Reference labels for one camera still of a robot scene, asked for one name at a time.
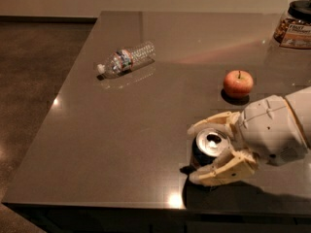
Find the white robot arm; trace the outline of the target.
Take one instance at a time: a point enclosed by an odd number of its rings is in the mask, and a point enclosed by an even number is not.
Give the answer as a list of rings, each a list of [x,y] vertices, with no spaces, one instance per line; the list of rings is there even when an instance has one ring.
[[[188,130],[199,150],[213,158],[190,174],[204,186],[252,176],[260,162],[281,166],[305,157],[311,143],[311,88],[285,97],[272,95],[241,112],[207,117]]]

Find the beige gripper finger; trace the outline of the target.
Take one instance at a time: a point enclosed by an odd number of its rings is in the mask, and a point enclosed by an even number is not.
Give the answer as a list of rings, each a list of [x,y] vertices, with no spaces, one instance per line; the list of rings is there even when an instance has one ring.
[[[239,116],[239,112],[230,111],[209,116],[193,124],[188,129],[187,135],[189,138],[194,138],[203,129],[212,128],[226,134],[230,140],[238,140],[241,138],[241,133],[236,126]]]
[[[252,176],[258,167],[257,158],[246,149],[227,149],[211,164],[192,172],[190,181],[203,186],[235,183]]]

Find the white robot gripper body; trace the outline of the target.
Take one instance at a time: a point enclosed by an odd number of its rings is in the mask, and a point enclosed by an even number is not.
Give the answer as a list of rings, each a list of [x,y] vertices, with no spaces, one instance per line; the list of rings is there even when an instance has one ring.
[[[246,146],[269,165],[298,161],[308,152],[294,113],[281,96],[272,95],[249,104],[237,126]]]

